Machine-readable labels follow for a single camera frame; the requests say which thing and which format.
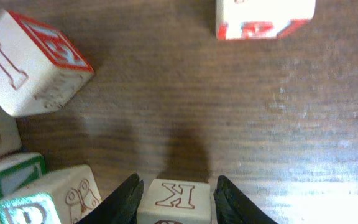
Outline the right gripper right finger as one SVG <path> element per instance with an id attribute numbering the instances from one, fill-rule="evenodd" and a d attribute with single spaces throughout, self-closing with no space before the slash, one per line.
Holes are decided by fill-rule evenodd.
<path id="1" fill-rule="evenodd" d="M 218 177 L 214 201 L 218 224 L 277 224 L 224 175 Z"/>

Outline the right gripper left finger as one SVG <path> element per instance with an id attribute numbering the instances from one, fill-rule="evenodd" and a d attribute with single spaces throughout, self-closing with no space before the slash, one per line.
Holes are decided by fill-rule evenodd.
<path id="1" fill-rule="evenodd" d="M 136 224 L 143 193 L 144 181 L 133 173 L 77 224 Z"/>

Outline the wooden block pineapple yellow O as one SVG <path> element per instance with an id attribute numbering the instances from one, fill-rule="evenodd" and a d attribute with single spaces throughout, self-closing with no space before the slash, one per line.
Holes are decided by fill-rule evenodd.
<path id="1" fill-rule="evenodd" d="M 210 224 L 210 193 L 206 183 L 155 179 L 137 209 L 137 224 Z"/>

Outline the wooden block green R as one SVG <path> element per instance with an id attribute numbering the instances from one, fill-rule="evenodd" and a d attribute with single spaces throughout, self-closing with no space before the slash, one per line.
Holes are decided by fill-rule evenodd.
<path id="1" fill-rule="evenodd" d="M 46 173 L 44 157 L 36 152 L 17 153 L 0 159 L 0 199 Z"/>

